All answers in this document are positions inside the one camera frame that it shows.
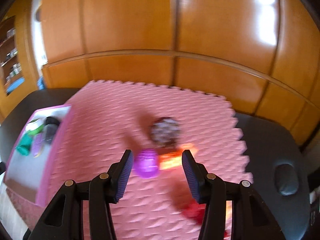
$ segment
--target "blue object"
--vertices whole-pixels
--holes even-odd
[[[46,89],[46,86],[44,85],[43,77],[39,78],[39,80],[37,82],[37,86],[38,86],[39,90]]]
[[[129,179],[131,169],[133,166],[133,153],[130,150],[126,150],[124,152],[124,155],[121,158],[120,162],[122,161],[122,159],[124,159],[124,160],[126,159],[126,160],[125,160],[125,163],[123,164],[121,174],[118,179],[118,189],[116,191],[116,200],[117,201],[119,201],[119,199],[123,197],[124,190],[127,186],[128,179]]]
[[[19,78],[15,82],[13,82],[8,88],[7,88],[7,94],[9,95],[13,90],[15,90],[18,86],[20,86],[24,82],[24,78]]]
[[[200,187],[204,185],[205,181],[201,174],[201,171],[198,168],[198,164],[196,163],[193,157],[188,157],[186,151],[182,153],[182,167],[186,175],[192,197],[199,204],[202,204]]]

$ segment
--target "red object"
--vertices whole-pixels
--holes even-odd
[[[184,209],[182,214],[187,218],[192,218],[199,225],[202,224],[204,217],[205,204],[198,204],[194,199]]]

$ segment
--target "purple ball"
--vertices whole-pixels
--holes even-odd
[[[154,149],[144,149],[134,158],[136,173],[144,178],[154,178],[159,174],[158,154]]]

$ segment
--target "wooden panel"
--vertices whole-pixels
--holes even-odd
[[[3,121],[4,121],[4,116],[3,116],[3,114],[2,114],[1,111],[0,111],[0,124],[1,124]]]
[[[256,115],[278,122],[288,130],[299,116],[305,101],[277,85],[270,83]]]
[[[272,76],[309,96],[320,52],[320,33],[300,0],[280,0],[281,26]]]
[[[16,47],[18,49],[18,60],[22,65],[24,65],[23,75],[27,82],[32,83],[32,87],[38,90],[37,82],[39,80],[39,71],[36,65],[36,59],[34,57],[34,51],[32,46],[32,34],[31,34],[31,5],[32,0],[21,0],[24,3],[25,9],[23,11],[23,33],[24,36],[15,37]],[[22,43],[20,39],[23,39],[23,47],[19,44]]]
[[[121,80],[170,85],[172,57],[153,55],[118,55],[88,59],[94,80]]]
[[[52,82],[51,82],[51,76],[50,76],[49,68],[48,67],[43,67],[41,69],[41,71],[42,71],[44,84],[45,84],[46,88],[52,88],[53,86],[52,86]]]
[[[269,73],[278,0],[179,0],[179,50],[230,60]]]
[[[176,85],[224,95],[238,111],[253,113],[266,81],[237,69],[190,58],[178,58]]]
[[[84,0],[87,52],[171,49],[170,0]]]
[[[41,20],[49,63],[84,53],[80,0],[42,0]]]
[[[89,82],[85,59],[61,63],[47,69],[50,75],[49,88],[81,88]]]
[[[298,145],[302,145],[309,138],[319,120],[320,110],[305,103],[301,115],[290,131]]]
[[[320,108],[320,72],[318,72],[315,82],[315,86],[310,95],[310,101]]]

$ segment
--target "wooden wall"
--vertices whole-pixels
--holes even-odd
[[[43,0],[49,88],[111,79],[225,95],[301,145],[320,120],[320,33],[300,0]]]

